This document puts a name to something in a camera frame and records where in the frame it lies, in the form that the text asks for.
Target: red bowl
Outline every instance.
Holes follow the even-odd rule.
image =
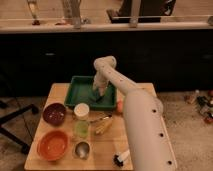
[[[66,108],[61,103],[52,103],[43,111],[43,119],[54,126],[59,126],[64,122]]]
[[[39,156],[47,161],[59,160],[64,156],[69,146],[69,136],[60,130],[45,134],[37,145]]]

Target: teal plastic tray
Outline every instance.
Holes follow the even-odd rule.
[[[86,103],[91,110],[113,110],[116,107],[116,88],[109,83],[105,95],[98,100],[93,96],[93,76],[73,76],[64,104],[73,109],[79,103]]]

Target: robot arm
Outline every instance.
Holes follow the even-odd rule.
[[[162,104],[134,81],[117,72],[113,56],[94,62],[93,89],[104,95],[108,81],[124,95],[124,121],[135,171],[172,171],[177,163],[162,118]]]

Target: tripod stand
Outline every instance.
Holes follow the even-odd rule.
[[[2,102],[0,100],[0,108],[7,108],[8,105],[4,102]],[[28,111],[28,110],[32,110],[32,113],[33,114],[36,114],[39,112],[38,108],[33,105],[33,104],[30,104],[26,107],[23,107],[15,112],[12,112],[6,116],[3,116],[3,117],[0,117],[0,133],[5,135],[6,137],[8,137],[9,139],[13,140],[14,142],[16,142],[17,144],[21,145],[22,148],[21,148],[21,152],[23,154],[28,154],[29,150],[30,150],[30,147],[29,145],[27,145],[25,142],[23,142],[22,140],[20,140],[18,137],[16,137],[15,135],[13,135],[12,133],[10,133],[9,131],[7,131],[5,128],[2,127],[2,125],[8,121],[10,121],[11,119],[23,114],[24,112]]]

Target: wooden table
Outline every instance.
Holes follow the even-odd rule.
[[[154,86],[151,83],[140,84],[154,96],[156,96]],[[55,83],[52,85],[45,107],[51,103],[64,103],[68,83]],[[117,99],[123,99],[123,95],[118,91]],[[91,111],[90,118],[95,119],[103,115],[101,111]],[[124,127],[123,117],[118,114],[113,115],[113,124],[103,135],[94,134],[94,126],[90,126],[90,134],[86,141],[90,144],[90,155],[87,160],[81,160],[73,155],[75,139],[73,139],[73,123],[72,110],[67,108],[65,122],[59,127],[53,127],[46,123],[41,117],[36,130],[34,141],[28,154],[25,170],[132,170],[131,159],[126,162],[124,167],[119,168],[113,163],[113,156],[128,149],[126,131]],[[70,136],[70,146],[63,158],[55,162],[44,161],[37,154],[37,143],[41,137],[47,132],[60,129]]]

